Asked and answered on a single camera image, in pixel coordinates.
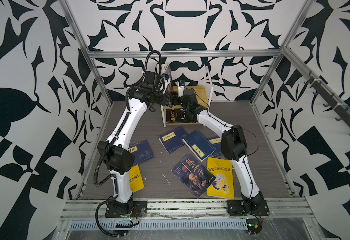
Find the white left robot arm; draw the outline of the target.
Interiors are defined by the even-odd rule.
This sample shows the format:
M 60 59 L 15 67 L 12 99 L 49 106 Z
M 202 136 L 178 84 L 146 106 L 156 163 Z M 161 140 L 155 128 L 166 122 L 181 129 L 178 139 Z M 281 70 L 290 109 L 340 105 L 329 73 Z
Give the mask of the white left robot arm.
M 114 195 L 111 202 L 121 209 L 132 208 L 133 193 L 130 187 L 130 169 L 135 156 L 128 151 L 131 138 L 147 109 L 154 105 L 171 107 L 174 104 L 174 92 L 165 90 L 129 88 L 126 93 L 126 108 L 113 133 L 106 141 L 98 143 L 100 158 L 94 171 L 94 185 L 99 187 L 107 180 L 113 180 Z

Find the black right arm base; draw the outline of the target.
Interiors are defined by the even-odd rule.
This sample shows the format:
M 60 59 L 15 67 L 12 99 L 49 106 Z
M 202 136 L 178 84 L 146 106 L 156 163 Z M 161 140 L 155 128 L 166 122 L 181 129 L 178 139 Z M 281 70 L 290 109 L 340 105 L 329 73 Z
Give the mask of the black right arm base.
M 252 198 L 250 200 L 227 200 L 227 212 L 232 217 L 243 215 L 267 216 L 269 208 L 266 200 Z

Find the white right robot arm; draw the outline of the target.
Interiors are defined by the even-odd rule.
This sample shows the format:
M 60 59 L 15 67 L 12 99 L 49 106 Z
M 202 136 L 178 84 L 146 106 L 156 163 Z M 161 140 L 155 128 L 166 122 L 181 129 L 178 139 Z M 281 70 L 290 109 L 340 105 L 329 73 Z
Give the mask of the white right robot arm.
M 212 130 L 221 138 L 221 150 L 224 157 L 230 160 L 241 187 L 242 199 L 253 205 L 264 201 L 264 196 L 255 182 L 251 172 L 247 153 L 247 142 L 244 129 L 240 125 L 230 125 L 210 113 L 208 107 L 200 105 L 193 89 L 185 89 L 180 96 L 173 93 L 173 105 L 182 106 L 192 120 Z

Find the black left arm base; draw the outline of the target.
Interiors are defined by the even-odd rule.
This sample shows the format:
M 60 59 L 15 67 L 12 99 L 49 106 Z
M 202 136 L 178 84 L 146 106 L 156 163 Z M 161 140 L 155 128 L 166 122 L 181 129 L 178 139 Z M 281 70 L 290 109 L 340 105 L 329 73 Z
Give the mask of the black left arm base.
M 147 213 L 147 208 L 148 208 L 147 201 L 129 200 L 127 203 L 112 201 L 110 203 L 107 203 L 105 217 L 106 218 L 121 218 L 121 217 L 138 218 Z

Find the thick blue book yellow label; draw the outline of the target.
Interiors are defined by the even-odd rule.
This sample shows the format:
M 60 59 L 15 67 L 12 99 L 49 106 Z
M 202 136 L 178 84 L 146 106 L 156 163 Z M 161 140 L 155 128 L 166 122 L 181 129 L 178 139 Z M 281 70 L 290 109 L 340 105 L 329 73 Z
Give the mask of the thick blue book yellow label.
M 216 148 L 199 130 L 186 135 L 182 141 L 201 162 L 216 151 Z

